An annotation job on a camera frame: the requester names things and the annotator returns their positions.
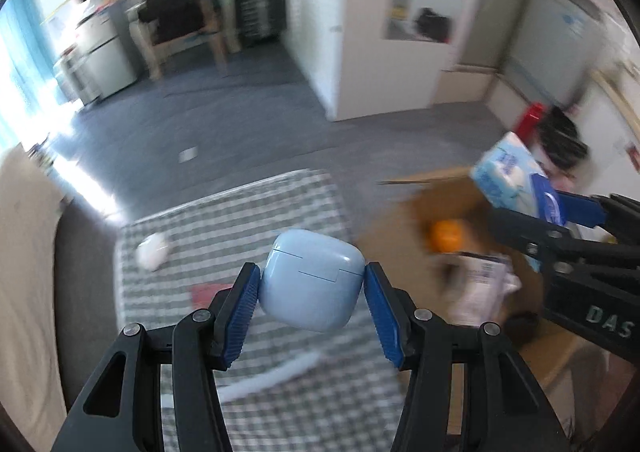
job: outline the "red card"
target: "red card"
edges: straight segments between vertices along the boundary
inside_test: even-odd
[[[191,305],[194,309],[207,308],[217,292],[229,289],[232,286],[232,284],[217,284],[213,282],[191,286]]]
[[[629,155],[631,164],[636,169],[636,172],[640,173],[640,152],[638,152],[638,148],[633,143],[630,143],[626,146],[626,153]]]

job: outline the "gray carpet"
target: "gray carpet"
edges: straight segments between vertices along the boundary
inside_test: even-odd
[[[76,135],[54,148],[113,195],[126,222],[282,172],[326,169],[357,234],[412,192],[380,180],[471,164],[503,132],[478,103],[328,122],[277,43],[232,56],[229,70],[218,76],[206,46],[180,53],[162,83],[144,80],[80,112]],[[196,158],[178,162],[191,147]],[[110,283],[115,228],[77,203],[61,222],[56,247],[58,345],[69,400],[118,330]]]

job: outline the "blue gripper pad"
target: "blue gripper pad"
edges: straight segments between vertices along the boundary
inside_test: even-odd
[[[233,288],[228,294],[214,323],[214,336],[223,343],[222,360],[231,366],[242,351],[242,344],[258,302],[260,268],[247,262],[240,270]]]
[[[402,350],[405,335],[402,333],[407,327],[408,320],[395,298],[394,289],[377,262],[372,262],[365,267],[364,295],[373,323],[376,325],[382,350],[386,358],[399,369],[405,358]]]
[[[587,228],[602,226],[607,221],[607,213],[597,199],[568,192],[558,192],[558,196],[567,221]]]

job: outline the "screw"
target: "screw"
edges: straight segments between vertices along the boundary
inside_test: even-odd
[[[199,309],[191,315],[194,322],[206,322],[211,318],[211,313],[208,309]]]
[[[489,336],[495,337],[500,334],[500,326],[494,322],[488,322],[482,328]]]
[[[127,324],[126,326],[124,326],[124,329],[122,330],[122,332],[127,337],[133,337],[138,333],[140,333],[140,324],[138,324],[137,322]]]
[[[530,242],[529,244],[527,244],[527,253],[529,255],[537,255],[538,254],[538,245]]]
[[[574,267],[567,262],[556,262],[554,264],[554,270],[563,275],[569,275],[574,270]]]
[[[433,317],[433,313],[428,309],[417,309],[414,311],[414,317],[416,317],[418,320],[424,320],[426,322],[427,320],[431,320],[431,318]]]

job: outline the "chair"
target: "chair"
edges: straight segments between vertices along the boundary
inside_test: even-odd
[[[161,76],[159,58],[162,48],[194,34],[204,34],[216,59],[216,66],[226,75],[226,55],[220,22],[211,0],[146,0],[138,10],[143,33],[150,44],[146,58],[153,79]]]

